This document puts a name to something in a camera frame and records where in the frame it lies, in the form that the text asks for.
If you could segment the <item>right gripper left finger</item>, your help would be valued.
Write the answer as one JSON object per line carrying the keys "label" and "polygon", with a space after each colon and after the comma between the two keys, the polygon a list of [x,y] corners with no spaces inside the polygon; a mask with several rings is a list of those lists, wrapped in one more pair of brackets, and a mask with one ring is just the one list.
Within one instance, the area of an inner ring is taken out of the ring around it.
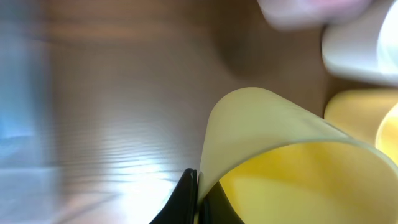
{"label": "right gripper left finger", "polygon": [[197,171],[185,169],[163,209],[150,224],[193,224],[197,193]]}

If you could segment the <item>pink plastic cup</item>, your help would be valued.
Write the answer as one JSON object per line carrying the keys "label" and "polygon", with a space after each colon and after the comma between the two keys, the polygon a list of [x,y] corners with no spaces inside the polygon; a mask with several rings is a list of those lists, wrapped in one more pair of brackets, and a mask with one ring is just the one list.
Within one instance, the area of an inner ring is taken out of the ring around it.
{"label": "pink plastic cup", "polygon": [[258,0],[266,21],[277,30],[297,30],[357,17],[371,0]]}

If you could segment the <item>yellow cup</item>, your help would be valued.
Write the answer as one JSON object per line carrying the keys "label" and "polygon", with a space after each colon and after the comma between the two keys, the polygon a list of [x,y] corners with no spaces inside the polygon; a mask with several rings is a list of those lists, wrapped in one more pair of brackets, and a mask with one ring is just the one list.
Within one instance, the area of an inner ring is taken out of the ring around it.
{"label": "yellow cup", "polygon": [[335,95],[324,119],[397,163],[397,90],[350,90]]}
{"label": "yellow cup", "polygon": [[397,166],[375,147],[262,88],[212,109],[198,202],[219,190],[221,223],[396,223]]}

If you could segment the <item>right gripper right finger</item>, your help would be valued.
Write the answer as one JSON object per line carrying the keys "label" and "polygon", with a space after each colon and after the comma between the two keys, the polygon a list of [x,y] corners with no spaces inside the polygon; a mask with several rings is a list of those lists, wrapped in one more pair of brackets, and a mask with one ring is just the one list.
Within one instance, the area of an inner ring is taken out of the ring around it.
{"label": "right gripper right finger", "polygon": [[244,224],[231,206],[221,184],[217,182],[203,199],[199,224]]}

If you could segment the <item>clear plastic storage bin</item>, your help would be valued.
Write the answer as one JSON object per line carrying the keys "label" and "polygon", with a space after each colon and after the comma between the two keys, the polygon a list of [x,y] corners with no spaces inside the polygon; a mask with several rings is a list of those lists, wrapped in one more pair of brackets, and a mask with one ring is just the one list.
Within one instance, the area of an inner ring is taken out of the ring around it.
{"label": "clear plastic storage bin", "polygon": [[1,1],[1,223],[55,223],[51,77],[42,1]]}

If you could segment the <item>cream plastic cup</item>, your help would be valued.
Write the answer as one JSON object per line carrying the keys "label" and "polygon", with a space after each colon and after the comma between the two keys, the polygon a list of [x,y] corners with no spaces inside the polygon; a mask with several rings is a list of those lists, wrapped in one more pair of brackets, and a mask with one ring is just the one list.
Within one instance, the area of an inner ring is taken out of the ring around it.
{"label": "cream plastic cup", "polygon": [[322,57],[336,77],[396,86],[397,1],[376,1],[357,19],[328,26]]}

